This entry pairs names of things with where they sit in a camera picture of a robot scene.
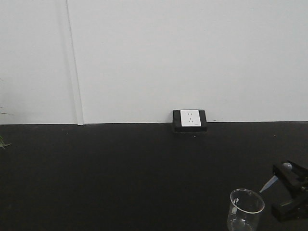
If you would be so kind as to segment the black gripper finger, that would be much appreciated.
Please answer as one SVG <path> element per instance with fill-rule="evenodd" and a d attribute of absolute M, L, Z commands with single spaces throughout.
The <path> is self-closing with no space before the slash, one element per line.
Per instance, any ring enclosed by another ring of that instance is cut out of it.
<path fill-rule="evenodd" d="M 280 204 L 273 204 L 271 213 L 278 221 L 307 219 L 308 195 L 302 194 Z"/>
<path fill-rule="evenodd" d="M 287 160 L 272 167 L 273 174 L 291 193 L 308 191 L 308 169 Z"/>

